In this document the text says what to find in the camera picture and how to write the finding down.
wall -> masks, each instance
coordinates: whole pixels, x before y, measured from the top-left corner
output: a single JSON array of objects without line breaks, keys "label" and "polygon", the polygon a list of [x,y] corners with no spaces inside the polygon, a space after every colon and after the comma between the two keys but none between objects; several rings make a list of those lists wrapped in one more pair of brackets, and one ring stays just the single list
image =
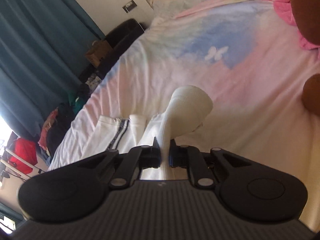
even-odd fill
[{"label": "wall", "polygon": [[[44,161],[38,156],[37,159],[38,164],[36,165],[36,167],[46,171],[48,167],[46,166]],[[19,213],[21,213],[21,211],[17,199],[17,190],[19,189],[21,184],[21,179],[10,176],[10,179],[3,178],[2,189],[0,190],[0,202]]]},{"label": "wall", "polygon": [[146,0],[134,0],[138,7],[128,14],[122,7],[131,0],[76,0],[94,20],[103,33],[108,34],[113,28],[127,19],[134,18],[147,26],[153,19],[153,9]]}]

bed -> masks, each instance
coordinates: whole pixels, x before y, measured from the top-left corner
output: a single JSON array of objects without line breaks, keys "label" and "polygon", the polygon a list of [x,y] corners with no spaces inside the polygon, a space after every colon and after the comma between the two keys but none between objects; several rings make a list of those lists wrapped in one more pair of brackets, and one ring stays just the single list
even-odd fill
[{"label": "bed", "polygon": [[85,146],[101,115],[139,114],[148,122],[176,88],[194,85],[214,107],[202,127],[177,143],[201,151],[221,147],[296,176],[308,189],[301,220],[317,230],[320,119],[301,102],[305,81],[320,71],[317,51],[299,47],[297,28],[271,2],[237,1],[153,0],[151,27],[79,112],[50,169],[97,154]]}]

